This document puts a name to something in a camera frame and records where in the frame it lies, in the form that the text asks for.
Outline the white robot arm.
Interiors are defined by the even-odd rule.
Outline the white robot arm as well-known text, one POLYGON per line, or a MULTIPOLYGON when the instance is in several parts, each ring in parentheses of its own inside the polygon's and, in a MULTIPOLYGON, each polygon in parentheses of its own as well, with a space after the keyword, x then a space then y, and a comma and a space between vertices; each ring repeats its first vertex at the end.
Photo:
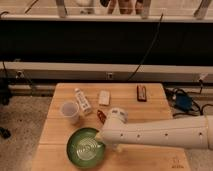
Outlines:
POLYGON ((196 116, 128 123, 121 108, 108 111, 95 139, 109 146, 142 144, 161 147, 213 150, 213 116, 196 116))

